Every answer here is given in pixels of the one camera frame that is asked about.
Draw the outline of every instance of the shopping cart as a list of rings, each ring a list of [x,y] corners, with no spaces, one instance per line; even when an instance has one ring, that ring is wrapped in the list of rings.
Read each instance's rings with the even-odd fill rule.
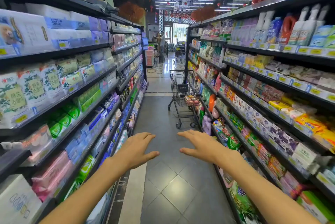
[[[172,90],[172,100],[168,105],[169,111],[171,107],[171,103],[174,103],[176,107],[179,123],[176,124],[176,127],[180,129],[182,126],[182,121],[180,118],[191,118],[194,120],[196,113],[194,111],[193,106],[199,106],[199,88],[195,82],[194,72],[193,70],[170,70],[170,78],[171,78],[171,90]],[[180,116],[178,112],[178,108],[176,102],[180,107],[189,107],[189,110],[193,112],[193,115]],[[194,128],[196,122],[191,122],[191,127]]]

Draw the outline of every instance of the floor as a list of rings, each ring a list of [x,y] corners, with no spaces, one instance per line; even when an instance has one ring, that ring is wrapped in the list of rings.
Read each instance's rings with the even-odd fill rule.
[[[138,221],[129,217],[126,221],[120,218],[119,223],[236,224],[213,165],[179,152],[181,147],[193,147],[186,138],[177,135],[179,131],[191,129],[192,118],[182,119],[182,127],[177,129],[178,117],[173,104],[168,111],[167,106],[172,99],[169,70],[180,67],[180,64],[184,69],[185,65],[185,61],[178,61],[175,66],[173,55],[169,57],[162,66],[157,66],[152,74],[148,74],[149,87],[135,127],[135,133],[148,131],[156,134],[147,152],[158,150],[160,155],[141,167],[145,172],[143,201],[136,200],[138,195],[127,201],[125,197],[122,212],[137,209],[141,204],[142,213]],[[187,107],[177,107],[181,115],[190,114]],[[132,172],[128,184],[134,177]],[[141,186],[137,184],[130,188],[128,185],[127,190]]]

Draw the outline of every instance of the left arm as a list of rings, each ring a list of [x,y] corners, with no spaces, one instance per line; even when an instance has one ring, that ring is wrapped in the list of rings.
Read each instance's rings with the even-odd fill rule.
[[[128,169],[139,167],[159,155],[157,151],[144,154],[149,142],[154,137],[155,135],[143,132],[128,138],[114,156],[107,158],[86,183],[40,223],[85,223],[91,211],[121,175]]]

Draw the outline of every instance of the hand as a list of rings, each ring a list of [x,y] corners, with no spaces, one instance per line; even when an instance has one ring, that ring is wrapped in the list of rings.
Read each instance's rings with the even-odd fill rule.
[[[137,168],[159,155],[158,151],[144,154],[148,144],[155,137],[156,135],[149,132],[137,133],[128,138],[114,156],[126,163],[127,170]]]
[[[229,160],[229,156],[232,152],[236,152],[224,147],[206,133],[201,133],[196,130],[178,132],[178,135],[189,139],[195,146],[195,149],[181,148],[179,150],[181,153],[216,165],[218,165],[219,161],[221,162],[222,157],[225,156]]]

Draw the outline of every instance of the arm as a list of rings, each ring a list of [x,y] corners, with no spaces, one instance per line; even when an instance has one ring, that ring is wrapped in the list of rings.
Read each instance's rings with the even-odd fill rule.
[[[154,137],[155,135],[143,132],[128,138],[114,156],[107,158],[86,183],[40,223],[85,223],[91,211],[121,175],[128,169],[139,167],[159,155],[159,152],[144,154],[149,142]]]
[[[208,136],[194,130],[179,132],[188,138],[195,149],[181,148],[180,152],[221,167],[236,180],[257,206],[269,224],[320,224],[297,202],[258,174],[240,155]]]

